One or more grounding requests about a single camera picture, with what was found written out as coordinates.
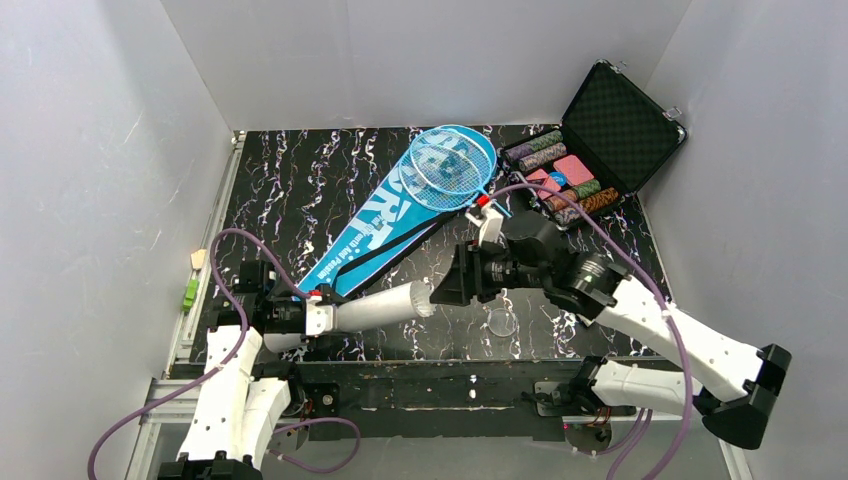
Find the silver shuttlecock tube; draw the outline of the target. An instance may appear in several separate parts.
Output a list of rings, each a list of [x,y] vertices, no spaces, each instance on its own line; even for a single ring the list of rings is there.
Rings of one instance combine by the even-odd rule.
[[[368,294],[355,300],[345,300],[329,286],[318,290],[332,295],[336,303],[336,326],[331,334],[356,333],[412,319],[432,316],[435,307],[430,302],[430,288],[422,281],[412,281],[388,290]],[[266,348],[274,353],[295,349],[317,337],[296,334],[263,335]]]

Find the clear plastic tube lid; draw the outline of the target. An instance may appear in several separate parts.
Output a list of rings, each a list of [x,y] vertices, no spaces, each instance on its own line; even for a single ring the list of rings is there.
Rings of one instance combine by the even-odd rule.
[[[514,335],[519,326],[517,316],[505,308],[493,309],[488,313],[486,326],[492,335],[506,338]]]

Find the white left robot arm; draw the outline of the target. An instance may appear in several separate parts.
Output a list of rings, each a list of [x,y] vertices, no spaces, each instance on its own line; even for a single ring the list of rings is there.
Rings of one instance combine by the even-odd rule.
[[[177,459],[161,464],[159,479],[260,479],[277,421],[299,415],[307,404],[294,363],[255,363],[271,310],[266,297],[275,282],[267,261],[240,266],[232,292],[250,328],[233,359],[200,386]]]

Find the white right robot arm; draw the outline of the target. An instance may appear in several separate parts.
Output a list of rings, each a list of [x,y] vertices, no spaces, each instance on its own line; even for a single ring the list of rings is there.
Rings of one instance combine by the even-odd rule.
[[[572,249],[542,215],[524,212],[457,246],[431,295],[439,305],[488,302],[505,289],[538,289],[552,304],[624,333],[673,364],[670,371],[586,357],[577,373],[537,402],[587,412],[632,406],[668,414],[692,407],[704,427],[745,450],[758,449],[782,389],[791,353],[733,340],[671,305],[607,257]]]

